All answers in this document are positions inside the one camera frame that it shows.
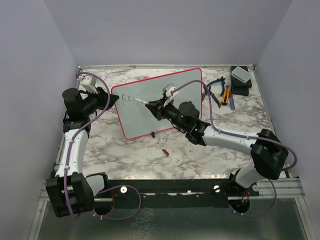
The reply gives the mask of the red marker cap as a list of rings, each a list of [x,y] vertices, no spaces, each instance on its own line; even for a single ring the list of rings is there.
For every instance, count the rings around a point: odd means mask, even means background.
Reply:
[[[168,152],[167,150],[162,149],[162,151],[165,153],[165,155],[166,155],[166,156],[169,156],[169,155],[170,155],[170,154],[169,154],[169,152]]]

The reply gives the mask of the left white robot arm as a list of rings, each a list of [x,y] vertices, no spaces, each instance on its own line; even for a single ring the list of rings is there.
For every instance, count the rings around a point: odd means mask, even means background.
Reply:
[[[111,190],[104,172],[83,175],[83,160],[91,130],[90,115],[109,110],[119,99],[102,87],[94,93],[69,88],[62,93],[67,118],[63,121],[64,149],[55,176],[47,179],[45,188],[55,215],[73,216],[92,211],[94,197],[106,197]]]

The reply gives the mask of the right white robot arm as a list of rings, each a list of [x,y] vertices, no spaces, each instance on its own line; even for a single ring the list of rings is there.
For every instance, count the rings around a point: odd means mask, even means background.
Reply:
[[[168,120],[192,144],[227,148],[251,156],[252,162],[230,177],[229,189],[234,195],[242,195],[260,180],[280,177],[289,153],[270,130],[262,129],[254,139],[240,138],[239,132],[228,135],[200,120],[200,112],[191,101],[182,102],[179,107],[164,102],[163,99],[150,101],[145,107],[158,121]]]

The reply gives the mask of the white marker pen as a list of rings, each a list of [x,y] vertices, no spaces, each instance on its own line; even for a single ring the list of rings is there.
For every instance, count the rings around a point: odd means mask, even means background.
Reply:
[[[138,102],[140,102],[140,103],[142,103],[142,104],[148,104],[149,102],[147,102],[147,101],[144,101],[144,100],[142,100],[142,99],[139,99],[139,98],[134,98],[136,101],[138,101]]]

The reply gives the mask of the pink framed whiteboard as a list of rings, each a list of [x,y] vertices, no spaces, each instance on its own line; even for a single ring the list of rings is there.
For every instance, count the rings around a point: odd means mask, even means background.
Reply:
[[[163,97],[163,88],[167,85],[180,87],[193,80],[201,81],[202,76],[200,68],[192,68],[113,86],[111,93],[119,96],[114,106],[124,138],[131,140],[173,127],[168,120],[156,120],[137,99],[146,102],[159,100]]]

